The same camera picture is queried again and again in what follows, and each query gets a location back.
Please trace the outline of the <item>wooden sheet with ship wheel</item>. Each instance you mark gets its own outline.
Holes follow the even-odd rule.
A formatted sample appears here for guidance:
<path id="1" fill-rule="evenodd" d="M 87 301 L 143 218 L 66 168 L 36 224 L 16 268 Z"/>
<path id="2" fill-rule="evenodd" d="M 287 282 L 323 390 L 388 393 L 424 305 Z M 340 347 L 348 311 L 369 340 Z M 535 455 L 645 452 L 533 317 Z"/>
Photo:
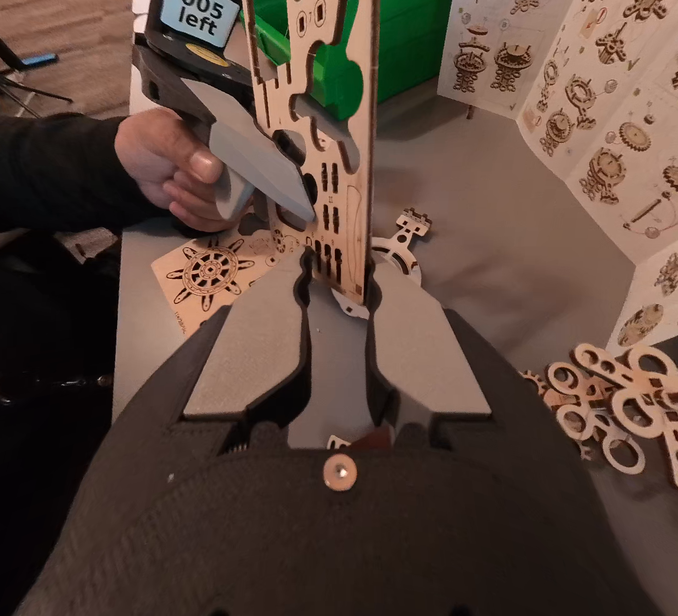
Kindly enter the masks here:
<path id="1" fill-rule="evenodd" d="M 223 306 L 232 306 L 283 256 L 300 246 L 280 230 L 236 230 L 192 239 L 155 260 L 151 268 L 185 336 Z"/>

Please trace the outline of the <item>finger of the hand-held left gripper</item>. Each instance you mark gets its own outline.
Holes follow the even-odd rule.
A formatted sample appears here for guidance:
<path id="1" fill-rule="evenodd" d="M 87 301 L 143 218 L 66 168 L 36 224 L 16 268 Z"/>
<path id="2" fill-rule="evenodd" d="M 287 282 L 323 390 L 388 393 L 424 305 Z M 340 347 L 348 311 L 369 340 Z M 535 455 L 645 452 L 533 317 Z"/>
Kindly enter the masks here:
<path id="1" fill-rule="evenodd" d="M 300 118 L 306 116 L 315 117 L 318 133 L 322 131 L 334 140 L 343 141 L 348 152 L 358 151 L 357 145 L 349 131 L 348 119 L 336 119 L 309 95 L 299 95 L 295 99 L 294 110 Z"/>
<path id="2" fill-rule="evenodd" d="M 258 190 L 305 222 L 313 221 L 315 210 L 299 168 L 259 129 L 252 115 L 230 94 L 196 80 L 182 81 L 216 119 L 208 148 L 225 165 L 215 184 L 220 216 L 236 220 Z"/>

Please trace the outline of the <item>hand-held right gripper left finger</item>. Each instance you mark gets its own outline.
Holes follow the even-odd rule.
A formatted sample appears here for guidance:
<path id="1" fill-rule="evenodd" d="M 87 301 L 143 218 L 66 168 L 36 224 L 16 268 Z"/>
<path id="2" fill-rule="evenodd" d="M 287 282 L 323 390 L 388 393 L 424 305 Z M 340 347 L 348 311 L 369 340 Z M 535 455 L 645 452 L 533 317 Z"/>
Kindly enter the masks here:
<path id="1" fill-rule="evenodd" d="M 239 296 L 183 410 L 185 419 L 289 425 L 311 395 L 309 283 L 314 252 L 298 249 Z"/>

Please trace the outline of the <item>folded instruction booklet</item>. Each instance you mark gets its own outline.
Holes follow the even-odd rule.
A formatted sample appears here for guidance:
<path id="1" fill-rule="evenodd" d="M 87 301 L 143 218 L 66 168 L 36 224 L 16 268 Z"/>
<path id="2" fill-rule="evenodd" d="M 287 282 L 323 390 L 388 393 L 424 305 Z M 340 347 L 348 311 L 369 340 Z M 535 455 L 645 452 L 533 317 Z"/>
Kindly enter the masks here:
<path id="1" fill-rule="evenodd" d="M 677 340 L 677 0 L 452 0 L 438 93 L 514 120 L 635 272 L 608 346 Z"/>

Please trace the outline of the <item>green plastic bin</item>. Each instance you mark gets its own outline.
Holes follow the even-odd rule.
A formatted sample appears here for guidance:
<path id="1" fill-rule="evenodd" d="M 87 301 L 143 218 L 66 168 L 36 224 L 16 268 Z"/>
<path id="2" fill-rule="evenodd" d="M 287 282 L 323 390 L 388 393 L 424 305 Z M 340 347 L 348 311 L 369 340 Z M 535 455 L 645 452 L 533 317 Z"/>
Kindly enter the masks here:
<path id="1" fill-rule="evenodd" d="M 452 0 L 380 0 L 377 102 L 438 75 Z M 286 0 L 254 0 L 258 46 L 276 66 L 290 60 Z M 311 95 L 337 120 L 355 113 L 362 77 L 346 58 L 358 0 L 346 6 L 346 27 L 336 46 L 321 46 L 313 65 Z"/>

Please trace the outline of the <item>wooden looped model assembly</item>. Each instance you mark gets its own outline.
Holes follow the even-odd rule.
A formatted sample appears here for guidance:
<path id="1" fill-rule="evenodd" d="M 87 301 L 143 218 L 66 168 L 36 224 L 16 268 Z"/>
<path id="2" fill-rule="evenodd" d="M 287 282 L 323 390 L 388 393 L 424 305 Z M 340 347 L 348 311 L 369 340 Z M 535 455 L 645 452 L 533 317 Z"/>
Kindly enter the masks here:
<path id="1" fill-rule="evenodd" d="M 596 442 L 618 472 L 643 473 L 640 441 L 658 441 L 669 480 L 677 486 L 677 365 L 660 350 L 638 344 L 619 359 L 581 343 L 571 361 L 551 363 L 539 375 L 521 376 L 537 391 L 582 460 L 591 461 Z"/>

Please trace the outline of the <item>round wooden frame part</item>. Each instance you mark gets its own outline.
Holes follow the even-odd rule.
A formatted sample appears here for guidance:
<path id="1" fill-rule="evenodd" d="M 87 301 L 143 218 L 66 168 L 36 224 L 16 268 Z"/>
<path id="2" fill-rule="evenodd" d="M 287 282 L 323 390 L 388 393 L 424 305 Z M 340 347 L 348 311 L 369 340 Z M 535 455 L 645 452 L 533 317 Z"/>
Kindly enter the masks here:
<path id="1" fill-rule="evenodd" d="M 428 214 L 420 214 L 413 207 L 402 211 L 396 221 L 397 231 L 389 238 L 372 237 L 371 254 L 386 260 L 418 287 L 422 285 L 422 270 L 411 250 L 413 239 L 424 237 L 432 226 Z"/>

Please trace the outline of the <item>person's left forearm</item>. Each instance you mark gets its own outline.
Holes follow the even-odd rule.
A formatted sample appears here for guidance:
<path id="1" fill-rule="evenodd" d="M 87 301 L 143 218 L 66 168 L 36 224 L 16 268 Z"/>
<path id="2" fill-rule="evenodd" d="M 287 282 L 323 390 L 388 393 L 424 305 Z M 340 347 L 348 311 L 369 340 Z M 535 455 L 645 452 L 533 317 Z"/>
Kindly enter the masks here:
<path id="1" fill-rule="evenodd" d="M 130 179 L 114 149 L 122 118 L 1 117 L 1 231 L 86 231 L 121 223 Z"/>

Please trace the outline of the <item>person's left hand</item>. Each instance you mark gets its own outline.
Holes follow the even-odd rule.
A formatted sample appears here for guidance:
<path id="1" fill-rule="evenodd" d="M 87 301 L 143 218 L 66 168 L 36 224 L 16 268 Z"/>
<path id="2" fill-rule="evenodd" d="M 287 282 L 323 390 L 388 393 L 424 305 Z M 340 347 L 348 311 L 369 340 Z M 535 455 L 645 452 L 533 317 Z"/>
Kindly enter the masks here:
<path id="1" fill-rule="evenodd" d="M 236 228 L 216 206 L 216 182 L 225 164 L 172 110 L 156 108 L 123 119 L 114 138 L 123 168 L 142 194 L 189 228 L 216 233 Z"/>

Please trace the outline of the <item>wooden sheet with blob cutouts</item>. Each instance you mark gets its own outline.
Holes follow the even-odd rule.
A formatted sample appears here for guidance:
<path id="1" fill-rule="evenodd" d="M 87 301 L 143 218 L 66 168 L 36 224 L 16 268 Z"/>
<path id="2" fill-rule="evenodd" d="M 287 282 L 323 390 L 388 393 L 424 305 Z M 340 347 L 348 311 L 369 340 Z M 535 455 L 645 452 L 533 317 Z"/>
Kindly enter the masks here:
<path id="1" fill-rule="evenodd" d="M 380 0 L 358 0 L 346 57 L 362 78 L 362 95 L 347 128 L 358 152 L 352 169 L 341 139 L 320 131 L 314 116 L 301 116 L 297 102 L 313 88 L 313 64 L 319 47 L 341 42 L 349 0 L 286 0 L 290 24 L 290 61 L 264 79 L 260 72 L 254 0 L 242 0 L 243 25 L 248 44 L 258 126 L 268 137 L 277 131 L 297 133 L 306 157 L 301 174 L 309 174 L 317 187 L 315 218 L 303 231 L 285 223 L 277 208 L 292 211 L 290 203 L 268 202 L 274 237 L 294 237 L 313 250 L 315 276 L 356 305 L 364 305 L 368 264 L 371 260 L 371 205 L 376 137 L 377 71 Z"/>

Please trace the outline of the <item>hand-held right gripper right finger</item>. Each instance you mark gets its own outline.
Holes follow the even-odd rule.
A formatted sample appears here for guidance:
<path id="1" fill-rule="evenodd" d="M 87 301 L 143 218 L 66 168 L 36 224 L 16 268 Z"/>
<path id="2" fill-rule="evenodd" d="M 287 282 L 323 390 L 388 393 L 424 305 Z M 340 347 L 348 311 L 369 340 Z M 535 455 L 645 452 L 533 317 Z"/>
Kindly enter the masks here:
<path id="1" fill-rule="evenodd" d="M 375 425 L 486 419 L 491 408 L 442 305 L 386 260 L 366 292 L 366 396 Z"/>

